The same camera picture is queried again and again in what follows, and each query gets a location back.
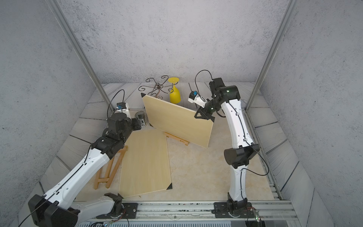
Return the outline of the wooden easel being assembled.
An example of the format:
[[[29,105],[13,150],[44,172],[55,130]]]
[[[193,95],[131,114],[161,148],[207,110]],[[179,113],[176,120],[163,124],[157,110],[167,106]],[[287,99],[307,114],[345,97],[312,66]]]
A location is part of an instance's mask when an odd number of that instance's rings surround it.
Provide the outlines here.
[[[179,137],[177,137],[177,136],[174,136],[174,135],[172,135],[172,134],[170,134],[170,133],[167,133],[167,132],[164,132],[164,135],[167,137],[167,138],[171,138],[171,139],[173,139],[173,140],[176,140],[176,141],[178,141],[178,142],[181,142],[181,143],[183,143],[184,145],[186,145],[186,146],[188,146],[189,145],[189,141],[186,141],[186,140],[184,140],[184,139],[181,139],[181,138],[179,138]]]

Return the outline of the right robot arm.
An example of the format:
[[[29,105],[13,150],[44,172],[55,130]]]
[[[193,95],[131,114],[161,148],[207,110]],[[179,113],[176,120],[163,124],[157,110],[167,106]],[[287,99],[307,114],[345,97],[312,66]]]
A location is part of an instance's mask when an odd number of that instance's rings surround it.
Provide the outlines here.
[[[213,113],[222,110],[232,137],[231,148],[224,151],[225,160],[231,167],[228,200],[224,208],[215,209],[215,214],[248,217],[252,207],[246,195],[246,175],[249,162],[259,152],[260,146],[248,131],[237,86],[226,86],[221,78],[216,78],[209,83],[209,87],[211,99],[204,99],[198,91],[192,91],[188,100],[199,106],[194,116],[196,119],[214,120]]]

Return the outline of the light wooden board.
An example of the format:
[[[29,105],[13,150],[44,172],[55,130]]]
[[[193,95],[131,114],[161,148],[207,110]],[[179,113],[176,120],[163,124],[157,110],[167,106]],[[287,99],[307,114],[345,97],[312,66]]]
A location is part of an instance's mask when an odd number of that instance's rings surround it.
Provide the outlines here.
[[[212,120],[195,118],[196,111],[141,93],[149,123],[198,146],[207,148],[213,128]]]
[[[134,131],[126,145],[119,194],[128,198],[166,190],[172,180],[164,133],[158,129]]]

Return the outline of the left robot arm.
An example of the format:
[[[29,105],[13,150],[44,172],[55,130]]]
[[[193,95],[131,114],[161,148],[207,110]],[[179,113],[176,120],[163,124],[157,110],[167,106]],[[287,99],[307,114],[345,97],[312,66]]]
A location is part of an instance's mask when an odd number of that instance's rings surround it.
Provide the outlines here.
[[[44,195],[34,195],[28,202],[30,215],[38,227],[74,227],[98,216],[118,219],[125,215],[122,197],[107,193],[99,199],[75,202],[88,181],[123,149],[133,131],[141,129],[136,118],[117,112],[108,119],[108,128],[89,147],[86,156]]]

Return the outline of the wooden easel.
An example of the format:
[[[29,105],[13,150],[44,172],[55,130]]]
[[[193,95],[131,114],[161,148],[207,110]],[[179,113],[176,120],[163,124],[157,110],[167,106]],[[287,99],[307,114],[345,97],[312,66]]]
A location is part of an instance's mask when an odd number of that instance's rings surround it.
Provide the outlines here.
[[[103,172],[103,168],[101,167],[97,173],[95,174],[95,181],[93,188],[95,190],[98,189],[99,185],[101,183],[106,183],[105,187],[110,188],[112,185],[113,180],[115,179],[115,176],[117,174],[118,169],[120,168],[123,158],[125,156],[125,153],[128,151],[128,146],[125,146],[123,149],[119,150],[116,155],[113,157],[106,166],[106,172],[105,176],[101,177],[101,174]]]

